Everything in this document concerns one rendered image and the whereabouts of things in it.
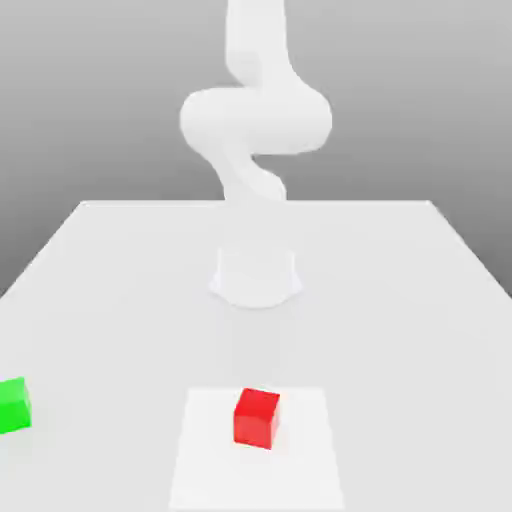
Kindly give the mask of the small red cube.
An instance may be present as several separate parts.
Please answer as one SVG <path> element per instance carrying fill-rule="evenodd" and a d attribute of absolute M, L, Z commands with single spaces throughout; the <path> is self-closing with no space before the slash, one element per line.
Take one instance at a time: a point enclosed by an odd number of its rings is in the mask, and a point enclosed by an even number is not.
<path fill-rule="evenodd" d="M 279 425 L 279 393 L 244 388 L 233 412 L 235 443 L 271 450 Z"/>

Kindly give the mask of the small green cube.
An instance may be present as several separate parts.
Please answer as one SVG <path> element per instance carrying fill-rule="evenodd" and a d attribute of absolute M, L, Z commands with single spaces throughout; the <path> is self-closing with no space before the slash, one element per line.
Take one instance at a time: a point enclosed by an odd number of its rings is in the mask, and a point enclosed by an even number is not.
<path fill-rule="evenodd" d="M 0 434 L 32 425 L 32 406 L 25 379 L 17 377 L 0 382 Z"/>

